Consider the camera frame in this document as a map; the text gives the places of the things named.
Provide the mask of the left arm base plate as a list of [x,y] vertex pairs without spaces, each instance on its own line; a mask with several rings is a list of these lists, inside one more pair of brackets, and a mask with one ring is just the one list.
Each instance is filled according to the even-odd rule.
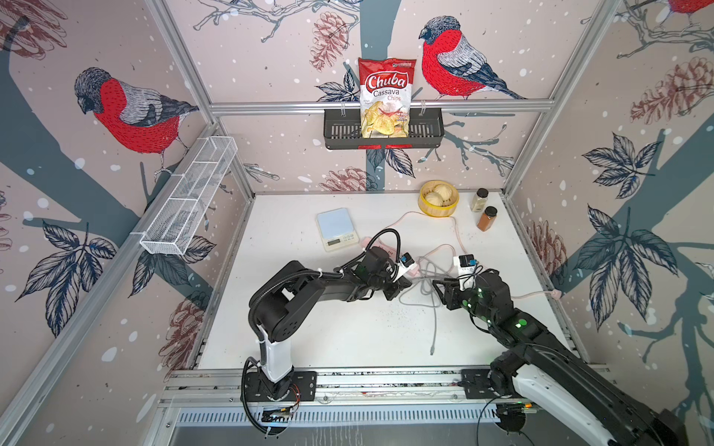
[[277,383],[262,371],[249,371],[242,379],[242,399],[247,403],[314,401],[317,373],[290,372]]

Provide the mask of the white blue electronic scale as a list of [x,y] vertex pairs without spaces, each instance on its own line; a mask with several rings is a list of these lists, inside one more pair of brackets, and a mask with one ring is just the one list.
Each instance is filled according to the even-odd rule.
[[358,233],[347,208],[319,213],[316,223],[325,252],[333,252],[359,243]]

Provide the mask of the pink power strip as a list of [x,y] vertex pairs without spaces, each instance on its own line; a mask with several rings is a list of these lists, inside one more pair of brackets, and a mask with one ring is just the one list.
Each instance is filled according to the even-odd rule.
[[[369,238],[369,237],[364,237],[364,238],[360,241],[360,245],[361,245],[362,248],[366,248],[367,245],[369,244],[369,242],[370,242],[370,238]],[[381,242],[375,242],[375,243],[373,244],[373,247],[378,247],[378,248],[383,249],[384,251],[386,251],[386,252],[390,255],[390,258],[391,258],[391,259],[394,259],[394,256],[395,256],[395,248],[394,248],[393,246],[385,245],[384,243],[381,243]],[[418,263],[417,263],[416,261],[414,261],[414,263],[413,263],[412,265],[410,265],[410,266],[408,267],[408,269],[406,270],[405,277],[406,277],[406,278],[409,278],[409,279],[412,279],[412,278],[417,277],[417,276],[418,276],[418,270],[419,270]]]

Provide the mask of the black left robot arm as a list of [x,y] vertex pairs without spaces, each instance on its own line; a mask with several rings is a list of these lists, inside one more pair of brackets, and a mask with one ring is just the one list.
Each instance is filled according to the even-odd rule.
[[412,286],[405,275],[416,267],[414,258],[401,251],[399,232],[387,228],[332,272],[292,260],[258,289],[249,300],[247,321],[260,356],[247,358],[241,375],[240,401],[249,423],[264,437],[277,437],[299,405],[314,400],[317,373],[295,368],[290,338],[317,303],[358,302],[377,292],[392,301]]

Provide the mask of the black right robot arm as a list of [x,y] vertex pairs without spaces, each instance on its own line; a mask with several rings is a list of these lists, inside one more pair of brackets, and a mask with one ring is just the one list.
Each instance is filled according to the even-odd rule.
[[620,390],[567,349],[530,313],[515,305],[498,271],[467,286],[461,278],[433,281],[442,304],[483,321],[504,352],[489,379],[500,397],[521,396],[569,427],[589,445],[686,445],[684,422],[656,413]]

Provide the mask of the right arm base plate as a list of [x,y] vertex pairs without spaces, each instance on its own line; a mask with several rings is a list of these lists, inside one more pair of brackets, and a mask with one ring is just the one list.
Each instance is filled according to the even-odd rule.
[[489,368],[466,368],[460,371],[459,386],[468,400],[490,400],[501,396],[494,387]]

